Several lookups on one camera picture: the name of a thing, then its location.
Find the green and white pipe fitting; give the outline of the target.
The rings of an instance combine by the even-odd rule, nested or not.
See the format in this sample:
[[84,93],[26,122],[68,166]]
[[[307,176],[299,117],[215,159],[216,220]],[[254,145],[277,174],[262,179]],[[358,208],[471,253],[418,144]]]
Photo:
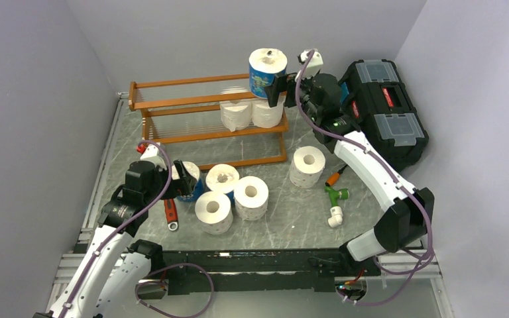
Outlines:
[[327,224],[331,228],[335,228],[343,223],[343,211],[339,205],[339,201],[348,199],[349,191],[346,188],[336,190],[330,186],[325,186],[324,190],[331,203],[331,209],[329,210],[331,216],[328,218]]

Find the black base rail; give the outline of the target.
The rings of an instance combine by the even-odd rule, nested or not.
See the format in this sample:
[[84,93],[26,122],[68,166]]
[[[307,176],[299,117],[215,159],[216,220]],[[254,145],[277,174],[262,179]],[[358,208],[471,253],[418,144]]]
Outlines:
[[379,277],[373,260],[351,260],[340,248],[164,250],[146,280],[167,283],[168,295],[196,292],[313,290],[334,292],[349,280]]

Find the white roll sideways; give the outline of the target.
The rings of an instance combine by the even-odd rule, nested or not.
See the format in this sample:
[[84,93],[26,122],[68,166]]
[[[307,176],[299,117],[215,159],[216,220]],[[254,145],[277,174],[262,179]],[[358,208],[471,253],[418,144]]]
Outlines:
[[272,128],[277,126],[284,111],[283,99],[279,98],[275,107],[270,107],[266,99],[255,99],[251,103],[251,119],[255,126]]

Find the white roll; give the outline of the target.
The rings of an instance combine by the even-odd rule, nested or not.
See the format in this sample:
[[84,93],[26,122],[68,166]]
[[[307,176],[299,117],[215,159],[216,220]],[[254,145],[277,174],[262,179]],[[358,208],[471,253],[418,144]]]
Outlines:
[[211,235],[227,232],[233,223],[231,200],[224,193],[202,194],[196,201],[195,213],[202,231]]
[[245,221],[261,219],[268,211],[268,198],[267,184],[255,176],[241,178],[234,189],[236,212]]
[[247,128],[252,119],[251,99],[234,99],[219,103],[223,126],[231,132]]
[[289,178],[300,188],[311,188],[318,181],[325,167],[325,156],[314,146],[298,148],[292,158]]

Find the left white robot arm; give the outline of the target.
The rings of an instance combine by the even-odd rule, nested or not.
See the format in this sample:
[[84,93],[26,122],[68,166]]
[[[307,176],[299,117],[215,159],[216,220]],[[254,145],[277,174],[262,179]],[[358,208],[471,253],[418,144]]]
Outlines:
[[92,242],[71,281],[46,313],[35,317],[104,317],[121,292],[145,276],[159,276],[162,246],[136,239],[156,198],[171,200],[193,191],[197,178],[181,160],[168,171],[147,160],[130,164],[125,181],[102,207]]

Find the red handled tool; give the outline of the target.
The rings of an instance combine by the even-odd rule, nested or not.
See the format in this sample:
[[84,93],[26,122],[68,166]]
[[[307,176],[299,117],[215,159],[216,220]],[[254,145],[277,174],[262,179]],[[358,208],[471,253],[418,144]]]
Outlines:
[[177,231],[179,228],[179,222],[175,202],[173,199],[165,199],[163,202],[168,229],[170,231]]

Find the orange wooden two-tier shelf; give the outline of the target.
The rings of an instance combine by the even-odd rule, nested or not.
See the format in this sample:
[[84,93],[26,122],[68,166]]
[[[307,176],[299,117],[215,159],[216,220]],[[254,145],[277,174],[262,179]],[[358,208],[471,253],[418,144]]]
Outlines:
[[221,120],[220,104],[252,101],[250,91],[224,95],[230,86],[247,87],[248,74],[208,76],[167,81],[131,82],[128,103],[142,117],[142,138],[180,148],[201,170],[216,164],[234,167],[275,164],[287,159],[285,113],[275,127],[250,124],[230,131]]

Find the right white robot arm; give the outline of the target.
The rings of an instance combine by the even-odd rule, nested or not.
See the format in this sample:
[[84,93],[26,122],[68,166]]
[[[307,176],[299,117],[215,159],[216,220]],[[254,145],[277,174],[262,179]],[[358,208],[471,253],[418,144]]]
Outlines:
[[380,204],[383,215],[367,232],[340,249],[339,267],[347,275],[361,270],[365,260],[397,252],[427,237],[428,259],[433,252],[432,214],[434,196],[428,188],[407,182],[375,150],[361,127],[341,102],[341,86],[331,74],[303,78],[299,73],[277,75],[265,89],[268,103],[276,106],[286,95],[285,106],[297,106],[316,139],[348,165],[364,181]]

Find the black plastic toolbox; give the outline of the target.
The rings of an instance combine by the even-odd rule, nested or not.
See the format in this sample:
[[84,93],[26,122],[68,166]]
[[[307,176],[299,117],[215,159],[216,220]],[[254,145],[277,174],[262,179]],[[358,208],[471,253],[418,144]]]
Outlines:
[[393,61],[357,60],[339,85],[348,92],[348,114],[397,172],[419,161],[429,135]]

